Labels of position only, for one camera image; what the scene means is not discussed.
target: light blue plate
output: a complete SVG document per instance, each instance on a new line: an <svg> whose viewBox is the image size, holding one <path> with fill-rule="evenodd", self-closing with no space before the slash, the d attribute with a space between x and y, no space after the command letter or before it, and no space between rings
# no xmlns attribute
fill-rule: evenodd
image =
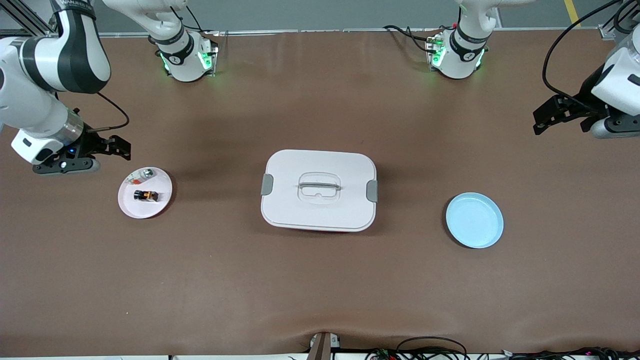
<svg viewBox="0 0 640 360"><path fill-rule="evenodd" d="M447 226L463 245L482 249L498 242L504 219L498 205L488 197L461 193L447 206Z"/></svg>

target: yellow floor line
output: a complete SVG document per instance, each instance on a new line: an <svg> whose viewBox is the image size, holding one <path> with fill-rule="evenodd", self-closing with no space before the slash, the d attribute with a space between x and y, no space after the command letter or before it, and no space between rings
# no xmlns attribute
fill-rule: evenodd
<svg viewBox="0 0 640 360"><path fill-rule="evenodd" d="M569 19L571 19L571 23L578 21L578 12L575 11L575 5L573 5L573 0L564 0L564 5L566 6L566 12L569 13Z"/></svg>

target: small bottle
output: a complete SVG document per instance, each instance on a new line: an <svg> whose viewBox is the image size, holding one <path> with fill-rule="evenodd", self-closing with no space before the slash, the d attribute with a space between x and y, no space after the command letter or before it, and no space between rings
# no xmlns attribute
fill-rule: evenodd
<svg viewBox="0 0 640 360"><path fill-rule="evenodd" d="M129 176L127 176L125 181L131 185L140 185L141 183L144 183L154 176L156 176L156 173L153 170L151 170L150 168L144 168L132 172Z"/></svg>

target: green led light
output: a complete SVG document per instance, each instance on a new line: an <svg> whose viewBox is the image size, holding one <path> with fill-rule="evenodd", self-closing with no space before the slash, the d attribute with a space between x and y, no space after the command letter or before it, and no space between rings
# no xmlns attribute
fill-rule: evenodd
<svg viewBox="0 0 640 360"><path fill-rule="evenodd" d="M446 48L441 46L438 51L433 55L433 66L438 67L442 63L442 55L444 54Z"/></svg>
<svg viewBox="0 0 640 360"><path fill-rule="evenodd" d="M480 66L480 62L482 61L482 55L484 55L484 49L480 52L480 55L478 55L478 62L476 63L476 69L478 68L478 66Z"/></svg>
<svg viewBox="0 0 640 360"><path fill-rule="evenodd" d="M205 70L209 70L211 69L211 56L209 56L206 53L199 53L200 55L200 61L202 62L202 66L204 67Z"/></svg>
<svg viewBox="0 0 640 360"><path fill-rule="evenodd" d="M169 72L169 65L167 65L166 59L164 58L164 55L162 55L162 53L160 53L160 59L162 59L162 63L164 64L164 69L167 70L167 72Z"/></svg>

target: gray floor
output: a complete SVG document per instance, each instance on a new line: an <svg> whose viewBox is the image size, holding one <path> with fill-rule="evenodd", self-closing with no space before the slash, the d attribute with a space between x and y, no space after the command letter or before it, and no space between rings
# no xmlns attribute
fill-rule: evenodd
<svg viewBox="0 0 640 360"><path fill-rule="evenodd" d="M40 9L48 2L28 0L30 6ZM605 3L604 0L573 2L579 16ZM458 13L453 0L190 0L189 6L203 28L221 31L342 30L380 28L388 24L437 28L441 24L452 24ZM107 8L101 0L96 0L95 9L102 33L143 31L131 19ZM526 6L501 8L500 14L505 28L555 28L571 23L563 0L538 0ZM603 23L611 14L612 11L598 14L584 26ZM187 12L181 12L180 16L186 24L194 24ZM11 27L15 25L10 19L0 17L0 28Z"/></svg>

